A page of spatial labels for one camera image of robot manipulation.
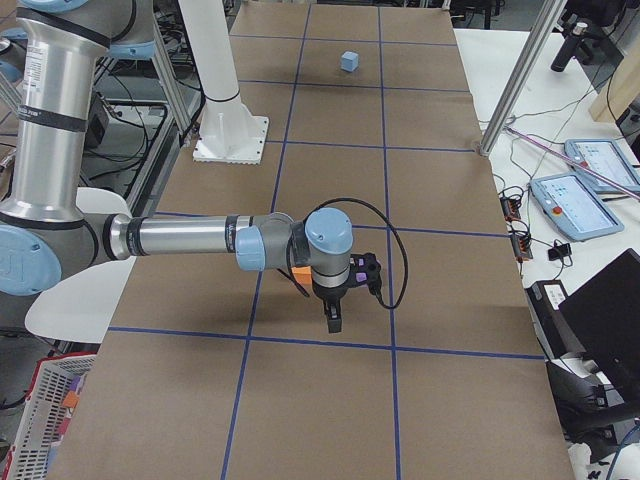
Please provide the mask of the far teach pendant tablet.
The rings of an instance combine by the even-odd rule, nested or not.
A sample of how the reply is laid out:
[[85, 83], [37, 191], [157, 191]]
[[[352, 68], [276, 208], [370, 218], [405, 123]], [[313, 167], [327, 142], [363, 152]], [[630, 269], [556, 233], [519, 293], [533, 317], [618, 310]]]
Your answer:
[[639, 193], [639, 172], [619, 146], [609, 139], [570, 139], [564, 152], [576, 163]]

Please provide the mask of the black laptop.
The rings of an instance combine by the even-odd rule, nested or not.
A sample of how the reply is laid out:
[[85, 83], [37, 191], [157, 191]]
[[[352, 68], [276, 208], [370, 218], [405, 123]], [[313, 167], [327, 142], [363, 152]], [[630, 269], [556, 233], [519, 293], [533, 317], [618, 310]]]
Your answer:
[[625, 398], [639, 396], [639, 254], [624, 250], [569, 295], [560, 312]]

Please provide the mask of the white plastic basket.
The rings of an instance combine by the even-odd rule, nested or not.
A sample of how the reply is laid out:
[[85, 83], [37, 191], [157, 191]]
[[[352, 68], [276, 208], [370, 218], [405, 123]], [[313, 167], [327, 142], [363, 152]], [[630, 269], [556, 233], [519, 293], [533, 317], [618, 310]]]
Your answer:
[[81, 385], [96, 356], [73, 353], [40, 360], [34, 371], [22, 418], [9, 449], [4, 479], [45, 479], [71, 419], [64, 404], [68, 393]]

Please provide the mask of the white pedestal column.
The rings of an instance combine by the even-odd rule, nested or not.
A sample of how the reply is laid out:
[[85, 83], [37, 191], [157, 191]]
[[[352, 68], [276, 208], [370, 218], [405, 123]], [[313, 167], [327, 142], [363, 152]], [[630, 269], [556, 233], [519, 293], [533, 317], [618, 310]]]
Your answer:
[[258, 164], [269, 119], [242, 101], [223, 3], [186, 0], [179, 7], [205, 97], [194, 159]]

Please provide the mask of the aluminium frame post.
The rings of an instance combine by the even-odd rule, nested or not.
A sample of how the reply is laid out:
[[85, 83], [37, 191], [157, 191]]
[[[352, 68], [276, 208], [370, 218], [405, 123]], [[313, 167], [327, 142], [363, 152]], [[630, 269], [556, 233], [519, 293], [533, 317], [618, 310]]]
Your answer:
[[493, 150], [565, 5], [562, 0], [543, 2], [478, 146], [481, 156], [488, 157]]

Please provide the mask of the light blue foam block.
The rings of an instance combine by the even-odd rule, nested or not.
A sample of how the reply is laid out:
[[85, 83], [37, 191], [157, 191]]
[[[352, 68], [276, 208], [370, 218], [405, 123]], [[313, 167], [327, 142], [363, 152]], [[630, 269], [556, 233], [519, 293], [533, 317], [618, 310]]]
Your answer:
[[340, 69], [352, 73], [359, 67], [359, 54], [354, 51], [344, 51], [340, 57]]

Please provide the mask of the teach pendant tablet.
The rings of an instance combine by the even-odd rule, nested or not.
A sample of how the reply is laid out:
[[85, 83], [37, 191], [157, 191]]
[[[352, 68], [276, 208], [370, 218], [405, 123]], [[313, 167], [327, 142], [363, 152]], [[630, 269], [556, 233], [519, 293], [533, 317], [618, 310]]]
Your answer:
[[574, 173], [533, 179], [530, 188], [543, 212], [573, 241], [587, 241], [624, 229], [607, 205]]
[[639, 193], [639, 172], [619, 146], [609, 139], [570, 139], [564, 152], [576, 163]]

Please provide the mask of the orange foam block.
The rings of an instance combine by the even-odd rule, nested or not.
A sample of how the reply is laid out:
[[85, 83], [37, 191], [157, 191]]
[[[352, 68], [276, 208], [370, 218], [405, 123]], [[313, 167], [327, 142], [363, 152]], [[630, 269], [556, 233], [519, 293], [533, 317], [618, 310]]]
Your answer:
[[292, 273], [295, 280], [302, 286], [312, 285], [312, 273], [309, 266], [306, 267], [293, 267]]

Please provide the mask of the grabber reach stick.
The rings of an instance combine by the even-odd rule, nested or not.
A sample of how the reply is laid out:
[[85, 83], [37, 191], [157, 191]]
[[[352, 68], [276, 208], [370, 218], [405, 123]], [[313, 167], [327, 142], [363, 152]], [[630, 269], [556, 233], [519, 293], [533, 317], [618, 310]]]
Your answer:
[[634, 198], [639, 198], [639, 193], [634, 193], [629, 189], [623, 187], [622, 185], [610, 180], [609, 178], [590, 170], [587, 167], [582, 166], [580, 163], [576, 163], [570, 157], [567, 157], [564, 152], [564, 144], [563, 144], [563, 153], [556, 151], [550, 147], [547, 147], [543, 143], [536, 140], [532, 135], [523, 134], [511, 127], [506, 127], [505, 131], [507, 133], [513, 134], [516, 137], [523, 139], [532, 145], [541, 148], [546, 153], [549, 153], [552, 156], [562, 160], [565, 164], [573, 169], [576, 175], [582, 179], [582, 181], [589, 185], [590, 188], [596, 193], [600, 194], [614, 194], [620, 193], [628, 195], [630, 194]]

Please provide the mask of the near teach pendant tablet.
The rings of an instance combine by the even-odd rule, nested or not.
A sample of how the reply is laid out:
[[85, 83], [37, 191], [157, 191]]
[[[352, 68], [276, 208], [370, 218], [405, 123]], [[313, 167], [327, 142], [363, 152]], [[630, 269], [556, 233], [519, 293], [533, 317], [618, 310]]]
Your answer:
[[574, 173], [533, 179], [530, 188], [543, 212], [573, 241], [587, 241], [624, 229], [607, 205]]

